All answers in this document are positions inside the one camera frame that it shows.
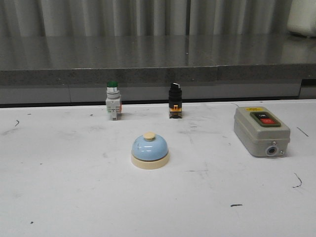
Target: table surface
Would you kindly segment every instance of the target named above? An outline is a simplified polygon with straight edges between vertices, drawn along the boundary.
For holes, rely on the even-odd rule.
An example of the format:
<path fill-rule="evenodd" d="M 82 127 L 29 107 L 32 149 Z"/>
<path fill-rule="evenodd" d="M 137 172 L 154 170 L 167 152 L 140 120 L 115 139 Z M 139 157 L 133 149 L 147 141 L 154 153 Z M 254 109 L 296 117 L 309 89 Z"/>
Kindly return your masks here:
<path fill-rule="evenodd" d="M 290 127 L 285 157 L 246 150 L 237 106 L 264 106 Z M 1 235 L 315 236 L 316 100 L 183 110 L 169 119 L 167 104 L 124 105 L 112 121 L 105 106 L 0 109 Z M 130 161 L 147 131 L 168 143 L 160 169 Z"/>

